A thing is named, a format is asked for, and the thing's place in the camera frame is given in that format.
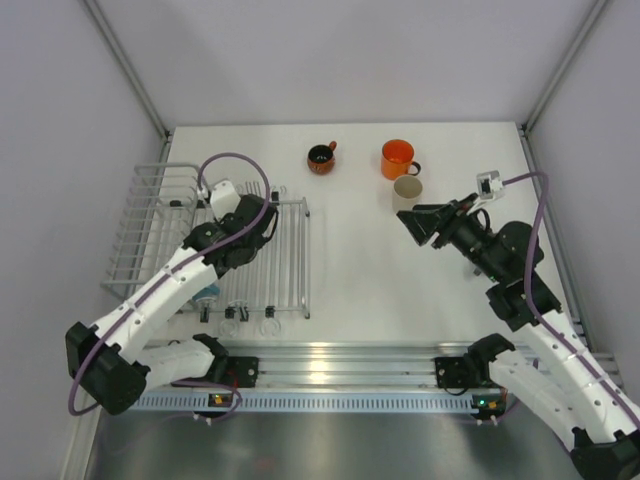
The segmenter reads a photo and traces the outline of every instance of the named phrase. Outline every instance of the gray wall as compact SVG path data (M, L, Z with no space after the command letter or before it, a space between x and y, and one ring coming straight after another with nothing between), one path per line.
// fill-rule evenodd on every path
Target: gray wall
M534 151L597 346L640 399L640 2L616 0L538 124Z
M593 0L108 0L170 125L524 121Z
M135 163L160 140L77 0L2 2L0 478L57 478L64 334L99 289Z

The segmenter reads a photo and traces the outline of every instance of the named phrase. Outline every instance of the dish rack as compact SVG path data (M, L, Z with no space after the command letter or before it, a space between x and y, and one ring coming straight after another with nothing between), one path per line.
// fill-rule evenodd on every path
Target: dish rack
M197 225L213 221L209 205L198 199L198 167L187 163L138 165L116 233L113 254L101 285L124 301L171 258ZM260 182L236 185L238 193L264 197ZM279 212L272 240L249 264L216 282L219 293L191 300L181 312L224 314L248 320L250 312L273 318L277 312L300 312L310 318L310 214L306 198L287 198L284 186L272 187Z

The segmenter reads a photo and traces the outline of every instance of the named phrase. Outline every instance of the mug handle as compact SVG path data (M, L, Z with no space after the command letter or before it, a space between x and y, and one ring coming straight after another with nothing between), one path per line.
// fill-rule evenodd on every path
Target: mug handle
M415 173L410 173L409 175L413 175L414 177L420 173L420 171L422 170L422 167L420 166L420 164L418 162L411 162L411 165L409 165L409 168L411 167L416 167L416 172Z

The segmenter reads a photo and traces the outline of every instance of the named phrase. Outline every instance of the white table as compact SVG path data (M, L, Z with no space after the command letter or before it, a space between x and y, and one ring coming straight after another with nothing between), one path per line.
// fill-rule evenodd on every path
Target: white table
M409 123L180 127L169 162L201 164L224 151L254 158L270 182L306 196L311 210L311 319L278 314L283 342L366 342L393 345L469 342L510 331L489 307L492 283L474 277L471 264L452 246L419 248L391 210L392 182L380 173L385 141L402 138L422 164L422 203L446 203L476 190L476 174L499 170L503 178L528 171L513 123ZM308 150L335 140L337 163L325 176L306 165ZM214 183L258 179L245 162L221 160L207 169ZM533 185L508 188L489 206L494 229L510 220L531 223L537 205ZM537 272L559 297L562 292L545 231L545 260ZM254 318L241 324L238 340L264 342ZM213 321L180 315L159 339L185 338L206 331Z

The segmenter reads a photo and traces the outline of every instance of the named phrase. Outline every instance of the cup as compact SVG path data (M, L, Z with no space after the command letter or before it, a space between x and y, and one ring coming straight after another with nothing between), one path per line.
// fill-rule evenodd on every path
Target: cup
M391 204L393 212L411 210L422 195L422 182L415 175L401 175L393 182Z
M329 145L316 145L307 155L307 165L313 173L318 175L324 175L333 170L333 166L336 164L336 157L333 151L338 144L331 142Z
M413 161L413 147L404 140L389 140L382 147L382 174L389 180L395 180L400 175L417 175L422 167ZM409 173L411 165L416 167L414 173Z

